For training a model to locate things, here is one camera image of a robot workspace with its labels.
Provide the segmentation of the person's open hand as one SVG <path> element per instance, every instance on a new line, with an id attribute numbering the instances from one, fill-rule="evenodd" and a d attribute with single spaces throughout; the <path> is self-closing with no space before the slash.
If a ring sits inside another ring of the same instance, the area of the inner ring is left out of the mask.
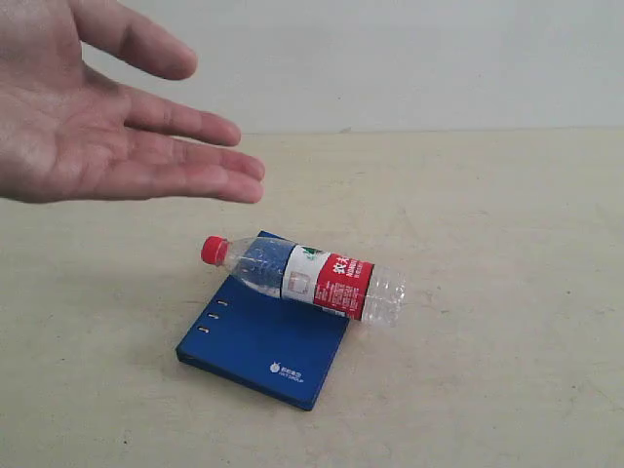
<path id="1" fill-rule="evenodd" d="M 261 199 L 264 166 L 238 151 L 234 123 L 102 75 L 84 45 L 167 80 L 198 64 L 172 33 L 116 1 L 3 2 L 3 198 Z"/>

